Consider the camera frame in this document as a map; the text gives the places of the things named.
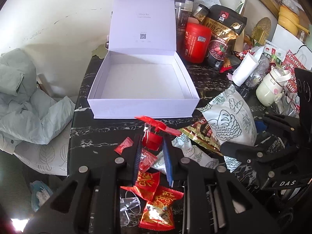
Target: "red jar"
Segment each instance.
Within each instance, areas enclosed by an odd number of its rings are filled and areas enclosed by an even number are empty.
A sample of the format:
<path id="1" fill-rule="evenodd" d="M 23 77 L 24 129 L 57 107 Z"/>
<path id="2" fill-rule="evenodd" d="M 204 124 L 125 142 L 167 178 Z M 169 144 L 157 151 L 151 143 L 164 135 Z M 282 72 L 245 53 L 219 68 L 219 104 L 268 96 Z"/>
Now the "red jar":
<path id="1" fill-rule="evenodd" d="M 192 63 L 202 63 L 208 49 L 210 38 L 211 30 L 208 27 L 188 23 L 181 53 L 183 58 Z"/>

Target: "black marble table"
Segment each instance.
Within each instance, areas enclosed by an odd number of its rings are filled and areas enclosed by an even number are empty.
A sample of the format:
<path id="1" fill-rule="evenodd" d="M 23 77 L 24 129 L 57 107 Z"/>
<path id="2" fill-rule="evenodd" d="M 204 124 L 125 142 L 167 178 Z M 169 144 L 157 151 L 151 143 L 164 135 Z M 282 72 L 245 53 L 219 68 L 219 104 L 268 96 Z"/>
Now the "black marble table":
<path id="1" fill-rule="evenodd" d="M 97 56 L 93 56 L 82 81 L 71 128 L 68 151 L 69 175 L 76 172 L 82 165 L 91 168 L 113 161 L 117 157 L 114 151 L 117 145 L 127 136 L 133 139 L 136 133 L 142 133 L 144 123 L 139 120 L 93 119 L 93 113 L 88 104 L 87 97 L 102 61 Z M 203 65 L 185 64 L 201 99 L 198 107 L 208 104 L 212 98 L 227 89 L 231 84 L 225 73 L 220 74 L 214 69 Z M 258 101 L 255 94 L 251 94 L 245 100 L 254 118 L 264 115 L 266 107 Z M 202 117 L 202 114 L 195 110 L 191 118 L 162 119 L 161 121 L 173 128 L 179 129 L 194 123 L 200 117 Z M 258 135 L 256 143 L 260 143 L 267 137 L 268 135 L 265 133 Z M 274 137 L 271 137 L 267 143 L 269 143 L 271 150 L 281 147 L 277 138 Z M 241 164 L 234 171 L 234 175 L 252 194 L 259 197 L 260 201 L 261 198 L 265 198 L 257 196 L 259 190 L 255 185 L 255 172 L 250 166 Z M 182 229 L 182 202 L 177 201 L 174 204 L 173 213 L 176 228 L 170 232 L 179 233 Z M 141 215 L 130 214 L 130 224 L 122 228 L 123 233 L 155 233 L 151 230 L 137 228 L 136 225 L 140 218 Z"/>

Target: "yellow container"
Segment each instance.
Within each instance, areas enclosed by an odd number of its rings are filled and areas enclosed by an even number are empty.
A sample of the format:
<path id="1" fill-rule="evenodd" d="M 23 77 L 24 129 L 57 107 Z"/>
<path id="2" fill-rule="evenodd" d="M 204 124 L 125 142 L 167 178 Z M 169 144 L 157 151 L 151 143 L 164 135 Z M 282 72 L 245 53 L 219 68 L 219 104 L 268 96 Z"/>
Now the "yellow container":
<path id="1" fill-rule="evenodd" d="M 278 24 L 291 32 L 292 35 L 297 36 L 298 29 L 301 29 L 308 35 L 310 35 L 308 29 L 305 29 L 303 26 L 299 25 L 299 17 L 297 16 L 297 14 L 292 12 L 286 6 L 282 5 L 280 7 L 280 12 L 278 13 L 278 15 Z"/>

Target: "box lid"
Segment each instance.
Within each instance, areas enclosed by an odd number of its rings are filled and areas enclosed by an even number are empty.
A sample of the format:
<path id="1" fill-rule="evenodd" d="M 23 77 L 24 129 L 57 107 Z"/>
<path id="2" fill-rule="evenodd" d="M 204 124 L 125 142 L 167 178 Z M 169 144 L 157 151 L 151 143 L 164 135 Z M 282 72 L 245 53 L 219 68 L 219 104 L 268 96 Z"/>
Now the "box lid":
<path id="1" fill-rule="evenodd" d="M 109 50 L 176 50 L 174 0 L 114 0 Z"/>

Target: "open gift box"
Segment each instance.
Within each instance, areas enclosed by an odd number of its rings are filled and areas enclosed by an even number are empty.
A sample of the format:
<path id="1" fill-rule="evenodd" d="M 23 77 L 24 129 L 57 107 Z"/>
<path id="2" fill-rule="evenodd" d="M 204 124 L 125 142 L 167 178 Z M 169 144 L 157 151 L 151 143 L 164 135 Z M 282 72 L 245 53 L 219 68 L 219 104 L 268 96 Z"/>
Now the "open gift box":
<path id="1" fill-rule="evenodd" d="M 192 116 L 199 96 L 176 53 L 174 0 L 114 0 L 109 51 L 88 102 L 95 119 Z"/>

